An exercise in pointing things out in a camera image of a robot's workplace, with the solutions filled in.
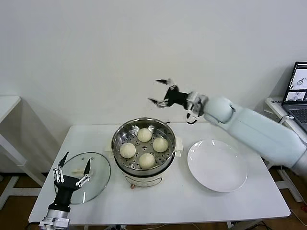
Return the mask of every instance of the laptop keyboard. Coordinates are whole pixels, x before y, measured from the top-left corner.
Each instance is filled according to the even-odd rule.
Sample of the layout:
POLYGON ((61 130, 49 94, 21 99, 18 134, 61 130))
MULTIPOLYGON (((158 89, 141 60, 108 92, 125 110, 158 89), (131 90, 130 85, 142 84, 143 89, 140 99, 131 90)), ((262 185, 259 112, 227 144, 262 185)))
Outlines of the laptop keyboard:
POLYGON ((307 109, 291 109, 290 111, 301 123, 307 123, 307 109))

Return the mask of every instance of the glass lid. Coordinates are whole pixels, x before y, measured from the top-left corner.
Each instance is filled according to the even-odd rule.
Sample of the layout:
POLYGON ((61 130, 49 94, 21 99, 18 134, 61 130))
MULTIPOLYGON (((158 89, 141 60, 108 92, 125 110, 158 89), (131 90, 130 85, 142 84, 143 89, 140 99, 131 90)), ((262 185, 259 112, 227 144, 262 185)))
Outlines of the glass lid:
POLYGON ((62 168, 63 175, 81 179, 88 159, 91 160, 89 172, 91 179, 72 194, 72 204, 83 204, 94 199, 109 182, 111 176, 110 163, 103 155, 97 152, 81 153, 69 159, 62 168))

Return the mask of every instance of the cable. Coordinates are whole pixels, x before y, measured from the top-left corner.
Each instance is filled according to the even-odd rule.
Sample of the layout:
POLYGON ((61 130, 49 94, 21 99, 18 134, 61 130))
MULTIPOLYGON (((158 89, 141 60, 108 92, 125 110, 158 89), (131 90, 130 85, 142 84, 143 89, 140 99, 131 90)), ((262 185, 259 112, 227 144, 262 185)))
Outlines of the cable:
POLYGON ((267 230, 273 230, 272 228, 270 228, 269 226, 267 226, 267 224, 264 221, 261 221, 263 223, 263 225, 267 228, 267 230))
POLYGON ((192 225, 194 225, 194 227, 196 227, 198 230, 200 230, 199 227, 197 227, 195 224, 192 223, 192 225))
POLYGON ((271 229, 269 226, 267 226, 266 224, 256 224, 256 225, 250 227, 250 228, 247 229, 247 230, 255 229, 255 228, 258 227, 258 226, 264 226, 264 227, 266 227, 267 230, 273 230, 273 229, 271 229))
MULTIPOLYGON (((166 224, 161 225, 161 226, 158 226, 158 227, 147 228, 147 229, 141 229, 141 230, 158 229, 158 228, 163 227, 163 226, 165 226, 165 225, 166 225, 166 224)), ((196 228, 197 228, 197 230, 200 230, 200 229, 199 229, 199 227, 197 227, 195 224, 193 224, 193 223, 192 223, 192 225, 194 225, 194 227, 196 227, 196 228)))
POLYGON ((163 224, 163 225, 158 226, 158 227, 147 228, 147 229, 141 229, 141 230, 158 229, 158 228, 163 227, 163 226, 165 226, 165 225, 166 225, 166 224, 163 224))
MULTIPOLYGON (((280 169, 281 169, 281 173, 285 176, 285 178, 287 178, 287 181, 290 182, 290 183, 294 186, 294 188, 296 188, 295 184, 292 182, 292 180, 291 180, 291 178, 288 176, 288 174, 285 173, 285 172, 283 172, 283 167, 282 167, 282 166, 280 166, 280 169)), ((305 200, 303 199, 303 197, 302 197, 302 195, 300 194, 299 191, 298 191, 298 195, 300 196, 300 198, 302 199, 302 201, 304 202, 304 204, 307 205, 306 202, 305 202, 305 200)), ((304 225, 305 227, 307 227, 307 224, 305 224, 305 223, 297 216, 297 214, 296 214, 292 209, 290 209, 290 211, 295 215, 295 217, 299 220, 299 222, 301 222, 302 225, 304 225)))
POLYGON ((294 211, 292 211, 292 209, 290 209, 290 211, 295 215, 295 217, 299 220, 299 222, 301 222, 302 225, 304 225, 305 227, 307 226, 307 224, 305 224, 296 214, 294 211))

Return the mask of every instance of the white robotic arm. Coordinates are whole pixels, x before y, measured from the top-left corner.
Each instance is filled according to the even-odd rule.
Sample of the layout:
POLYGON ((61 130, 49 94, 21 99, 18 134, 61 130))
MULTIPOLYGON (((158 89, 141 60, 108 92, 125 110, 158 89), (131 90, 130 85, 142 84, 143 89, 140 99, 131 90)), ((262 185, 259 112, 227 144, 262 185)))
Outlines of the white robotic arm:
POLYGON ((158 107, 180 104, 188 112, 189 124, 203 116, 263 158, 284 165, 299 175, 307 175, 307 147, 294 131, 224 97, 209 99, 197 92, 181 93, 170 79, 157 81, 170 86, 164 100, 150 99, 158 107))

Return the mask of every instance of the floor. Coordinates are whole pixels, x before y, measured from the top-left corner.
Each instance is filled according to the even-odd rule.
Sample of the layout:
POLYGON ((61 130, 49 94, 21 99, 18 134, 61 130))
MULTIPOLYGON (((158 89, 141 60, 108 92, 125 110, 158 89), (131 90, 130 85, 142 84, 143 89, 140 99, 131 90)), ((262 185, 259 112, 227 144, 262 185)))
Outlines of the floor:
MULTIPOLYGON (((270 173, 275 181, 281 180, 276 170, 270 170, 270 173)), ((302 196, 307 200, 307 183, 303 183, 302 179, 288 172, 289 176, 301 192, 302 196)), ((6 184, 9 182, 10 177, 4 177, 4 180, 0 182, 0 194, 3 192, 6 184)), ((40 187, 28 176, 21 176, 15 187, 40 187)), ((297 203, 294 201, 289 190, 281 190, 283 197, 285 198, 288 206, 301 218, 304 223, 307 223, 307 213, 301 210, 303 203, 297 203)), ((24 230, 28 224, 28 217, 31 213, 32 207, 36 201, 36 197, 33 196, 10 196, 5 206, 0 210, 0 223, 1 229, 14 229, 24 230)), ((297 218, 291 214, 287 218, 268 219, 264 221, 273 230, 305 230, 297 218)), ((146 226, 127 226, 128 230, 142 230, 145 228, 158 227, 160 225, 146 225, 146 226)), ((206 223, 196 224, 200 230, 227 230, 226 223, 206 223)), ((106 226, 90 226, 89 230, 103 230, 106 226)), ((37 224, 32 224, 29 230, 39 230, 37 224)), ((78 226, 70 228, 70 230, 83 230, 83 227, 78 226)), ((265 230, 265 227, 258 226, 254 228, 256 230, 265 230)), ((159 230, 197 230, 192 224, 178 224, 178 225, 165 225, 159 228, 159 230)))

